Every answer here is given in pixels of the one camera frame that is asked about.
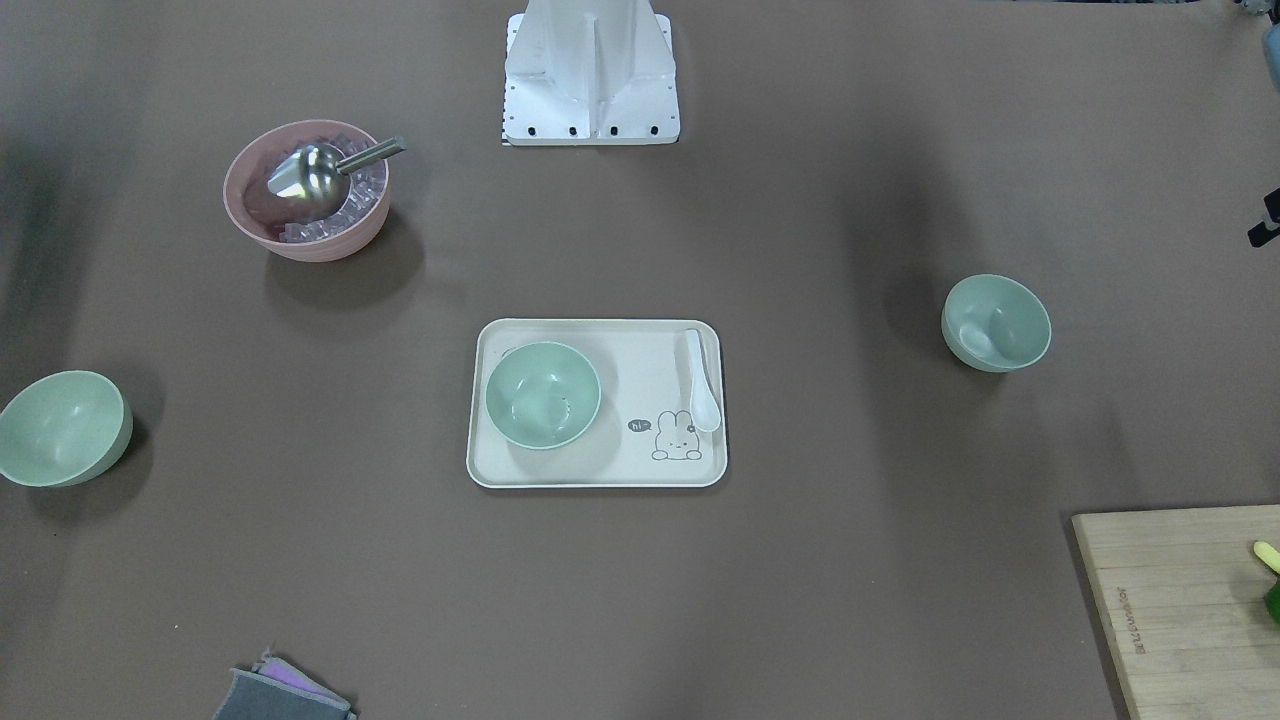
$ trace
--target wooden cutting board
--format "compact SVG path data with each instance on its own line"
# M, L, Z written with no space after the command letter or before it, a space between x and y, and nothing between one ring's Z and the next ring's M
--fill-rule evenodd
M1280 719L1280 505L1076 515L1075 536L1133 720Z

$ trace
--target white metal bracket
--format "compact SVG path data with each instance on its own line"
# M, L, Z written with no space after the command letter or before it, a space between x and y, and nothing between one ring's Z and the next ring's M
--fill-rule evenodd
M506 143L680 137L671 20L649 0L530 0L507 23L506 69Z

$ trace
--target cartoon rabbit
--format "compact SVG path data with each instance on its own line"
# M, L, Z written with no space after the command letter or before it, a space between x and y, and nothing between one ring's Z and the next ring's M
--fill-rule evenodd
M658 438L654 441L654 460L699 460L698 432L692 416L681 410L658 415Z

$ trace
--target white tray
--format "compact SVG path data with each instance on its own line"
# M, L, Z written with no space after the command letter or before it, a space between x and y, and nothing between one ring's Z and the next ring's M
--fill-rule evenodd
M707 323L504 318L485 325L471 391L471 478L488 488L707 487L721 479L728 468L727 423L703 433L689 419L692 378L681 337L689 328L701 334L707 377L723 413L719 337ZM545 340L577 348L595 365L600 413L563 447L525 450L507 442L484 411L484 386L504 354Z

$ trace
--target green object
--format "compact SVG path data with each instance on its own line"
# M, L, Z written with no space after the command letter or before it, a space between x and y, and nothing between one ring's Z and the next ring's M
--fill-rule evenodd
M133 434L129 404L111 380L67 370L36 380L0 413L0 474L28 487L95 478Z
M1267 612L1271 614L1271 619L1280 623L1280 582L1271 585L1271 589L1263 596L1262 602L1267 605Z
M581 352L535 342L508 352L485 386L485 410L508 441L550 450L586 432L600 410L600 378Z
M972 275L947 295L942 337L972 368L1007 373L1044 356L1052 328L1036 293L1004 275Z

